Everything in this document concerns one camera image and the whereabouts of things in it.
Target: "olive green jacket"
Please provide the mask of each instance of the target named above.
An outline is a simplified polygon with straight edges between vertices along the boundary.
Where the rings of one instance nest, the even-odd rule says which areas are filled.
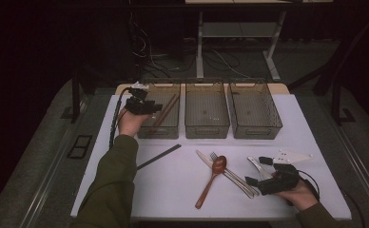
[[[127,135],[116,137],[113,148],[99,161],[95,180],[87,190],[71,228],[129,226],[137,150],[134,138]],[[320,203],[299,212],[297,219],[303,228],[348,227],[334,220]]]

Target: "person's right arm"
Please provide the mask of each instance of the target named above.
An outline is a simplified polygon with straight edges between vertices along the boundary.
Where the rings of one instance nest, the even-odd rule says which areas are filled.
[[[303,228],[348,228],[348,222],[335,220],[324,206],[318,202],[309,187],[300,180],[289,191],[276,193],[277,196],[291,201],[299,210],[297,220]]]

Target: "gray carpet floor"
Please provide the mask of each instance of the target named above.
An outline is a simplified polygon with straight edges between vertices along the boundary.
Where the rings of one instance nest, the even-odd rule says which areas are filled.
[[[204,77],[270,76],[262,58],[266,41],[245,40],[234,46],[208,43],[204,50]],[[337,48],[338,42],[312,41],[279,43],[274,62],[282,77],[281,83],[289,85],[324,64]],[[159,68],[148,67],[144,77],[195,77],[194,49],[190,48],[183,59],[169,59],[155,53],[154,62]],[[353,114],[354,123],[335,125],[330,117],[330,94],[318,97],[312,92],[315,80],[292,90],[297,96],[302,112],[308,121],[323,156],[338,185],[345,191],[345,199],[353,213],[352,227],[369,227],[369,190],[354,165],[349,149],[369,173],[369,117],[344,89],[341,107]],[[71,85],[65,84],[54,98],[46,117],[38,127],[23,158],[18,163],[10,181],[0,196],[0,227],[68,227],[69,216],[81,178],[84,175],[90,151],[101,126],[108,101],[114,88],[99,87],[94,95],[82,94],[82,114],[76,123],[70,123],[63,113],[71,107]],[[91,136],[88,152],[81,160],[66,158],[67,152],[80,135]],[[273,228],[300,227],[294,220],[270,222]],[[252,222],[207,222],[165,224],[140,222],[133,227],[266,227]]]

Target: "hand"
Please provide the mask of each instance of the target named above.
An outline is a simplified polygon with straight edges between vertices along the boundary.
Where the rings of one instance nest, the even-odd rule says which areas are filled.
[[[127,109],[123,108],[117,116],[119,135],[128,135],[134,137],[140,130],[145,120],[152,115],[134,115]]]
[[[294,189],[279,192],[274,195],[291,201],[300,211],[303,211],[318,203],[318,200],[315,198],[309,187],[302,180],[298,182]]]

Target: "brown spoon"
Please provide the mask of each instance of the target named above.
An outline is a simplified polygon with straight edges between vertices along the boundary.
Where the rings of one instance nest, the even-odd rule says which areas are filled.
[[[226,168],[226,157],[225,156],[218,157],[212,163],[212,175],[211,175],[211,179],[208,182],[207,186],[205,187],[204,191],[202,192],[202,194],[199,197],[199,200],[196,203],[196,208],[197,209],[202,208],[203,202],[204,202],[205,198],[207,197],[207,194],[208,194],[209,188],[211,187],[212,181],[219,174],[222,174],[223,171],[225,170],[225,168]]]

